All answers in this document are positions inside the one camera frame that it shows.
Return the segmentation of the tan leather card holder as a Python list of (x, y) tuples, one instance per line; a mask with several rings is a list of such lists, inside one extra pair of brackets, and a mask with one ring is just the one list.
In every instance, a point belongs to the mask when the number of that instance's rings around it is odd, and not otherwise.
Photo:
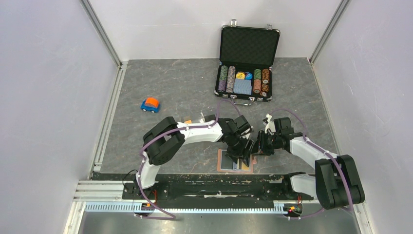
[[(245, 172), (242, 172), (242, 171), (239, 169), (240, 161), (241, 161), (240, 159), (238, 159), (237, 161), (233, 161), (233, 162), (234, 162), (233, 170), (221, 170), (221, 169), (220, 169), (220, 166), (221, 166), (220, 159), (221, 159), (221, 152), (222, 152), (222, 150), (223, 150), (223, 149), (219, 149), (219, 150), (218, 150), (218, 163), (217, 163), (217, 171), (218, 171), (218, 172), (223, 172), (223, 173), (226, 173), (226, 174), (229, 174), (229, 173), (247, 174), (247, 173), (245, 173)], [(254, 166), (255, 164), (257, 164), (257, 160), (256, 160), (256, 158), (255, 158), (254, 156), (251, 156), (251, 157), (250, 157), (250, 162), (253, 164), (253, 166)]]

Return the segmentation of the clear acrylic card box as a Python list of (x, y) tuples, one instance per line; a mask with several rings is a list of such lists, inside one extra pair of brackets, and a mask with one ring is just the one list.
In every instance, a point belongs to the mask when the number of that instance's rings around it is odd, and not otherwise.
[(213, 111), (200, 111), (196, 113), (184, 114), (179, 117), (178, 122), (183, 123), (205, 123), (209, 121), (215, 121), (216, 113)]

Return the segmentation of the orange credit card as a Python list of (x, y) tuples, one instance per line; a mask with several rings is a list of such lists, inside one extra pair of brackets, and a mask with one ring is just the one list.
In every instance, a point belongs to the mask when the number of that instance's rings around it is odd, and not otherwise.
[(241, 160), (239, 169), (242, 172), (245, 172), (245, 173), (252, 173), (253, 172), (253, 164), (250, 162), (249, 165), (247, 165), (243, 160)]

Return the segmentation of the black credit card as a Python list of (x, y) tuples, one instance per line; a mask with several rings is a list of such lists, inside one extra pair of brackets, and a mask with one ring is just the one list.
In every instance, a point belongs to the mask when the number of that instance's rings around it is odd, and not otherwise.
[(222, 150), (220, 159), (220, 169), (221, 170), (233, 170), (234, 162), (231, 158), (226, 156), (226, 150)]

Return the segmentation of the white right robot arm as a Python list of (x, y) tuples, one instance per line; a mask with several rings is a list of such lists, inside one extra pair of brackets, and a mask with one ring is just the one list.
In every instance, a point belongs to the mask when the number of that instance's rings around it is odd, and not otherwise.
[(282, 195), (294, 199), (301, 194), (317, 199), (320, 205), (330, 210), (351, 207), (365, 201), (365, 192), (354, 159), (350, 155), (337, 155), (316, 145), (301, 132), (295, 132), (288, 117), (273, 119), (266, 115), (265, 128), (260, 130), (251, 153), (271, 156), (282, 149), (300, 157), (314, 170), (289, 174), (281, 186)]

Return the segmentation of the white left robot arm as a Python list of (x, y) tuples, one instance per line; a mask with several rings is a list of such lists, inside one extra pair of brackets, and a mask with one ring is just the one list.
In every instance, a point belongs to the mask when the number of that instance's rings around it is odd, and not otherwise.
[(243, 115), (235, 119), (210, 115), (202, 123), (177, 122), (173, 117), (166, 117), (143, 136), (142, 163), (136, 174), (134, 192), (143, 199), (150, 197), (161, 165), (187, 144), (223, 142), (227, 145), (227, 157), (249, 165), (253, 146), (251, 131)]

